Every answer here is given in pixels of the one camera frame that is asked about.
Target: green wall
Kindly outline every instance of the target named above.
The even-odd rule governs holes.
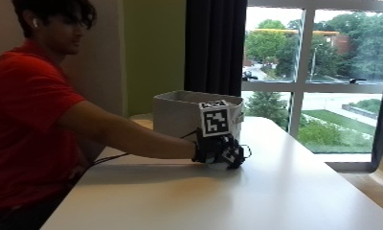
[[[182,89],[184,0],[123,0],[127,113],[151,112],[154,95]]]

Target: lawn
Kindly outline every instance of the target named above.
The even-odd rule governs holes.
[[[325,122],[333,123],[341,127],[346,127],[346,128],[353,129],[353,130],[357,130],[361,133],[366,133],[369,135],[373,135],[374,126],[370,126],[365,123],[357,122],[356,120],[346,118],[341,115],[337,115],[328,110],[324,110],[324,109],[304,110],[303,114],[305,114],[313,118],[317,118]]]

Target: man's hand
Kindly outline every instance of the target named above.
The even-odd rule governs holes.
[[[196,130],[195,156],[191,159],[200,163],[227,163],[227,169],[236,169],[241,164],[243,148],[231,134],[203,137],[202,130]]]

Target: earbud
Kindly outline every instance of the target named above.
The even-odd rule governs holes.
[[[33,25],[36,28],[38,27],[37,18],[33,19]]]

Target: cardboard box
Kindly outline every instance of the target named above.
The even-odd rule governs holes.
[[[243,121],[243,99],[233,96],[174,91],[152,97],[152,130],[174,137],[182,137],[202,127],[199,103],[224,100],[229,105],[231,133],[239,139]],[[195,135],[186,137],[195,141]]]

